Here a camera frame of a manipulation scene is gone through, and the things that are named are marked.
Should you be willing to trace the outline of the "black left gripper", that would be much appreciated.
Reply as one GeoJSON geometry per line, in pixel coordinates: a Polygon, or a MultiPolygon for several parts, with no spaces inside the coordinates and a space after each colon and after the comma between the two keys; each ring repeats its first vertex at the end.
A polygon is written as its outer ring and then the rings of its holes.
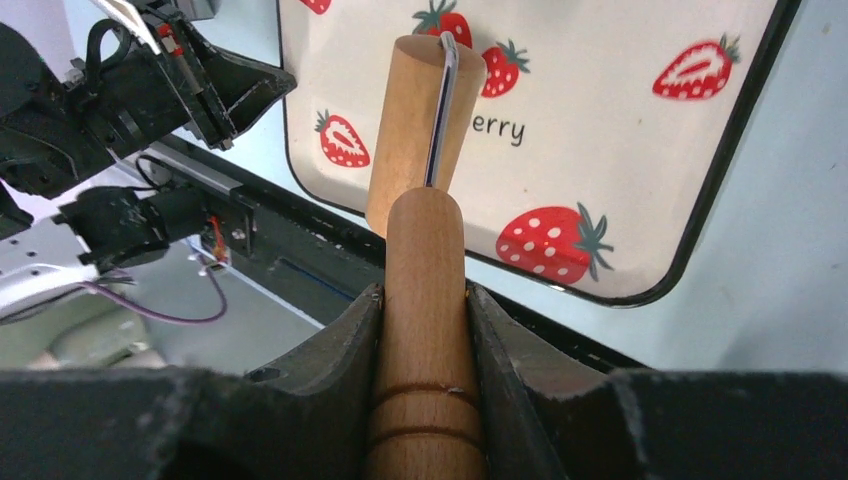
{"type": "Polygon", "coordinates": [[[233,141],[297,86],[279,66],[207,43],[170,1],[106,1],[75,79],[1,26],[1,180],[55,198],[185,127],[233,141]]]}

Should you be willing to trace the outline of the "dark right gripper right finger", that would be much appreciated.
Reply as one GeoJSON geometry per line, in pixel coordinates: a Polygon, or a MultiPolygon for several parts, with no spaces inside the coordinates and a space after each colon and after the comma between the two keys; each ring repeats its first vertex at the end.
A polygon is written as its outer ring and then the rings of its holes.
{"type": "Polygon", "coordinates": [[[847,378],[603,373],[467,291],[493,479],[843,479],[847,378]]]}

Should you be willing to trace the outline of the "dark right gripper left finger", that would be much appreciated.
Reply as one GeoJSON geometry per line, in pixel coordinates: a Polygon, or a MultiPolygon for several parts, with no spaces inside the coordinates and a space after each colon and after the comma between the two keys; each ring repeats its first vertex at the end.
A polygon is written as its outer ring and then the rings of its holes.
{"type": "Polygon", "coordinates": [[[358,479],[383,290],[247,375],[199,368],[1,375],[5,479],[358,479]]]}

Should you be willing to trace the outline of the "wooden dough roller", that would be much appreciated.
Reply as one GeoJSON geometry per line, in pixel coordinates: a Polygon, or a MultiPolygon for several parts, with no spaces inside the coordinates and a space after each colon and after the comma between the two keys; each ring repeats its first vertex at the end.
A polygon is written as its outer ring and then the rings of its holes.
{"type": "Polygon", "coordinates": [[[368,479],[482,479],[464,221],[448,188],[483,60],[450,32],[393,45],[366,205],[385,241],[368,479]]]}

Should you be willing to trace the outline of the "white strawberry print tray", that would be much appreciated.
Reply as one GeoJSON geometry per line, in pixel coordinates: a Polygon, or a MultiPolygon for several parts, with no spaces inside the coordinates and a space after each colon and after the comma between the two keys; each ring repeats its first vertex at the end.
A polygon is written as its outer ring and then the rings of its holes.
{"type": "Polygon", "coordinates": [[[394,41],[488,69],[450,186],[467,251],[608,305],[679,279],[795,1],[282,1],[292,172],[363,214],[394,41]]]}

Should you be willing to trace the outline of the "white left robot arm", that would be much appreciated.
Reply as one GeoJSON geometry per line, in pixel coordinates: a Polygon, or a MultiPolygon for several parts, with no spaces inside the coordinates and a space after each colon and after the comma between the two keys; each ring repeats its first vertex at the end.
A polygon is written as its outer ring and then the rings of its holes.
{"type": "Polygon", "coordinates": [[[17,30],[1,28],[1,321],[68,294],[101,292],[110,271],[161,259],[238,213],[197,167],[161,186],[81,191],[36,220],[14,192],[54,199],[186,128],[226,150],[295,78],[210,43],[171,1],[103,1],[73,74],[58,79],[17,30]]]}

